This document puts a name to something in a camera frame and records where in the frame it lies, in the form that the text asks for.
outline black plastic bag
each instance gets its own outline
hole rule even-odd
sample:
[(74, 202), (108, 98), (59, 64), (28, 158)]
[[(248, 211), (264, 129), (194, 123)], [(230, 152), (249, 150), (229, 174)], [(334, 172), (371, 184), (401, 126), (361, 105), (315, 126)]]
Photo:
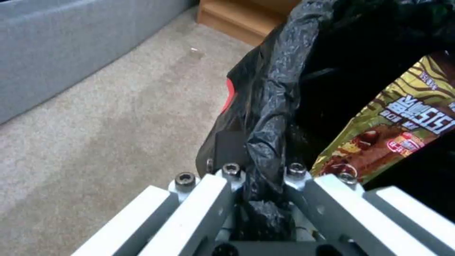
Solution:
[(199, 174), (213, 156), (217, 132), (243, 131), (250, 159), (243, 205), (272, 201), (286, 209), (284, 167), (311, 167), (380, 90), (422, 56), (451, 49), (453, 9), (453, 1), (302, 1), (228, 73), (235, 96), (198, 152)]

